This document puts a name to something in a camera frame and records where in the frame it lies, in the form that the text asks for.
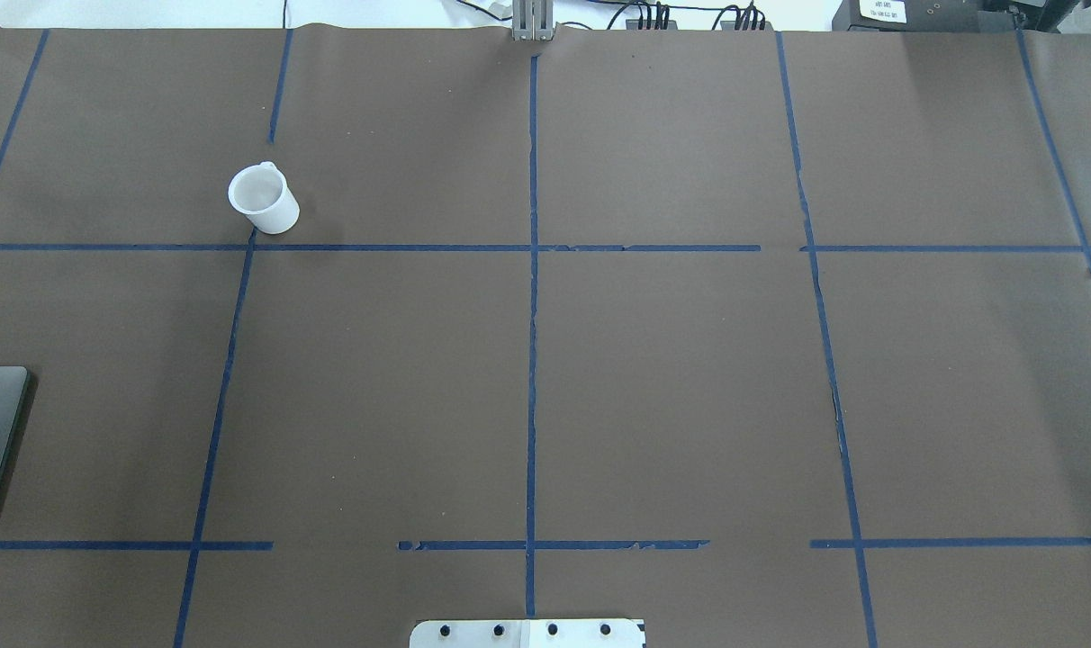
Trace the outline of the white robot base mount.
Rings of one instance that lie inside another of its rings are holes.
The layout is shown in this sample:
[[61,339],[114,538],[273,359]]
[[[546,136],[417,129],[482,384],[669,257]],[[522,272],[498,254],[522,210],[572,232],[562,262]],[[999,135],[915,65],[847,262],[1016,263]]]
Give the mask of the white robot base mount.
[[645,647],[642,620],[427,620],[410,632],[410,647]]

